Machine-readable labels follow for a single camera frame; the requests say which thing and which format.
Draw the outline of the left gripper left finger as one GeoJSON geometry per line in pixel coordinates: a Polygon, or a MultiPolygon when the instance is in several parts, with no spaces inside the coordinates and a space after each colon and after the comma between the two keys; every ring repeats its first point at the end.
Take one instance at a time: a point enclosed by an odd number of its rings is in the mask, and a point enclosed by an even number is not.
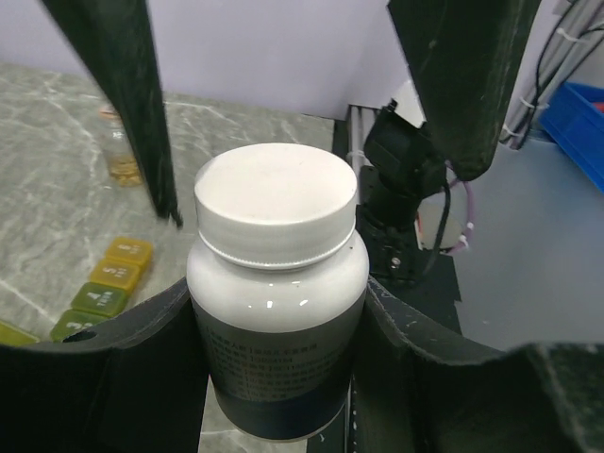
{"type": "Polygon", "coordinates": [[[195,452],[208,385],[185,280],[61,343],[1,348],[4,452],[195,452]]]}

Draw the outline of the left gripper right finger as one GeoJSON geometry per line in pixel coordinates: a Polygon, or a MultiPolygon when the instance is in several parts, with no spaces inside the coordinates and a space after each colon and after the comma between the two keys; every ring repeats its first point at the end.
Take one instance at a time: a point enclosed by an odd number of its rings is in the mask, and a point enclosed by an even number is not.
{"type": "Polygon", "coordinates": [[[600,344],[502,352],[367,285],[354,368],[360,452],[599,452],[600,344]]]}

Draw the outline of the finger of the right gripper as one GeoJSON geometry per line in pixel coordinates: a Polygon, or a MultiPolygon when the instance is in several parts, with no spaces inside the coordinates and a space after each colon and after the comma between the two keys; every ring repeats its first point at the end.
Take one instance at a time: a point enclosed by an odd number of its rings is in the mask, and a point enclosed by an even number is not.
{"type": "Polygon", "coordinates": [[[147,3],[44,0],[42,5],[120,116],[156,215],[182,228],[147,3]]]}
{"type": "Polygon", "coordinates": [[[432,141],[463,181],[492,165],[539,6],[526,0],[388,5],[432,141]]]}

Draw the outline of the green weekly pill organizer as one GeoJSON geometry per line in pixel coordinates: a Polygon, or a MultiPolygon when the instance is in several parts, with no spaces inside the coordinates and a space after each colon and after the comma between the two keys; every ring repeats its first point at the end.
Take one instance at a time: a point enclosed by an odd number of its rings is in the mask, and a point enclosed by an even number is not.
{"type": "Polygon", "coordinates": [[[126,310],[155,246],[118,236],[101,253],[82,243],[40,248],[1,264],[1,343],[59,343],[126,310]]]}

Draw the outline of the dark white-capped pill bottle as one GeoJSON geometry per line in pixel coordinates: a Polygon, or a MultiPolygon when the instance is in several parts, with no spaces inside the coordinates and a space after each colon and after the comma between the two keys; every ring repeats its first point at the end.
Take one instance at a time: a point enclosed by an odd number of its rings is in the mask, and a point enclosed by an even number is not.
{"type": "Polygon", "coordinates": [[[186,281],[220,408],[240,430],[303,439],[344,406],[369,277],[358,181],[297,143],[238,147],[193,187],[186,281]]]}

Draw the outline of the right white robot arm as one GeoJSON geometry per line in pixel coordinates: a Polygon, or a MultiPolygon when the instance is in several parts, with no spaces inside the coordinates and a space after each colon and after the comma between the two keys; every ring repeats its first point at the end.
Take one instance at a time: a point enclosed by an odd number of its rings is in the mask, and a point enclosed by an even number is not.
{"type": "MultiPolygon", "coordinates": [[[[361,206],[377,274],[404,243],[420,203],[491,166],[535,1],[391,1],[387,5],[424,117],[383,107],[364,143],[378,180],[361,206]]],[[[44,8],[117,109],[155,213],[182,225],[153,33],[144,1],[47,1],[44,8]]]]}

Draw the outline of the blue plastic bin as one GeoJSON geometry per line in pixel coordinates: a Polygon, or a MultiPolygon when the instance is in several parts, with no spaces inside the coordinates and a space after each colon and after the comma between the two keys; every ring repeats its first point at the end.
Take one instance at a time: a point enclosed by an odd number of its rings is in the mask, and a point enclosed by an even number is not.
{"type": "Polygon", "coordinates": [[[564,82],[539,124],[563,153],[603,192],[603,89],[564,82]]]}

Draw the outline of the clear orange-capped pill bottle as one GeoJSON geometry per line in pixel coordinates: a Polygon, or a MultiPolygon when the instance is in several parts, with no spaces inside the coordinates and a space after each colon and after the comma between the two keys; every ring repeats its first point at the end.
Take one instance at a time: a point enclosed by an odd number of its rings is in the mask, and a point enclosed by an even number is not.
{"type": "Polygon", "coordinates": [[[99,110],[99,117],[99,146],[109,176],[121,187],[141,185],[143,179],[120,115],[113,106],[105,105],[99,110]]]}

